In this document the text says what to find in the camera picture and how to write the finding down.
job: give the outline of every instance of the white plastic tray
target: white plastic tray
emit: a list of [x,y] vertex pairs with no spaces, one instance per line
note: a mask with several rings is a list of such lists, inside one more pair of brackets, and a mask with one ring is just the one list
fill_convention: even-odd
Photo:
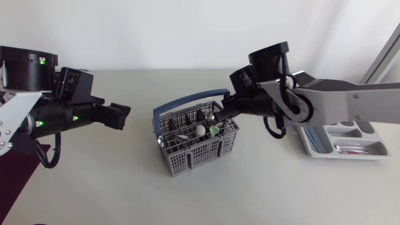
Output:
[[[346,121],[322,127],[296,126],[307,153],[313,158],[333,159],[390,159],[381,137],[369,122]],[[334,145],[343,149],[367,150],[368,153],[346,151],[339,153]]]

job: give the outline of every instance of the white table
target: white table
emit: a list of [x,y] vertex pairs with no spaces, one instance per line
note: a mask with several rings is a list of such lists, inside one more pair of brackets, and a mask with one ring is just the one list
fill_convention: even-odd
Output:
[[390,160],[313,159],[297,135],[274,139],[261,117],[240,115],[232,154],[172,178],[153,109],[233,90],[231,72],[92,72],[92,95],[132,107],[124,130],[92,124],[64,132],[59,165],[39,166],[4,224],[400,224],[395,124],[375,125]]

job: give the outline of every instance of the dishwasher cutlery basket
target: dishwasher cutlery basket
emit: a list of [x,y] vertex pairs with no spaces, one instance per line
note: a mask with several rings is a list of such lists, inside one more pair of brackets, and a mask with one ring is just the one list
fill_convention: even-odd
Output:
[[[156,139],[162,136],[163,141],[159,147],[162,158],[172,176],[185,173],[189,167],[194,169],[211,162],[217,156],[222,157],[229,154],[232,151],[239,127],[233,119],[220,121],[223,124],[219,132],[211,137],[209,127],[216,125],[216,121],[206,122],[205,113],[210,109],[214,112],[222,109],[215,101],[161,114],[191,101],[218,95],[223,95],[226,98],[229,96],[229,91],[227,89],[204,91],[182,97],[153,110],[154,133]],[[196,127],[198,125],[203,125],[206,128],[205,135],[197,136]],[[178,135],[185,135],[188,138],[182,139]]]

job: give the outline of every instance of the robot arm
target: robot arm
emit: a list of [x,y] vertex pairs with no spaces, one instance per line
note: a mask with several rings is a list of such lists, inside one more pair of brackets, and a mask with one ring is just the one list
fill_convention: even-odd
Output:
[[[55,76],[53,54],[0,46],[0,156],[15,149],[36,153],[46,168],[56,166],[61,132],[93,122],[122,130],[131,108],[91,96],[93,75],[62,68]],[[48,161],[37,138],[55,134],[54,157]]]
[[[236,94],[222,101],[224,109],[215,117],[222,121],[241,113],[263,116],[275,138],[282,138],[289,124],[400,123],[400,83],[358,85],[314,79],[305,72],[289,74],[288,51],[288,44],[282,42],[250,54],[251,64],[230,75]],[[275,118],[282,134],[269,129],[268,117]]]

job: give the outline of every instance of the green led light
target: green led light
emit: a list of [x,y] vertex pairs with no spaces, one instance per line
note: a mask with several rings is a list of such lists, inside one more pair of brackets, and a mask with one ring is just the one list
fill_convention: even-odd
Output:
[[36,127],[42,126],[43,122],[42,121],[36,121]]

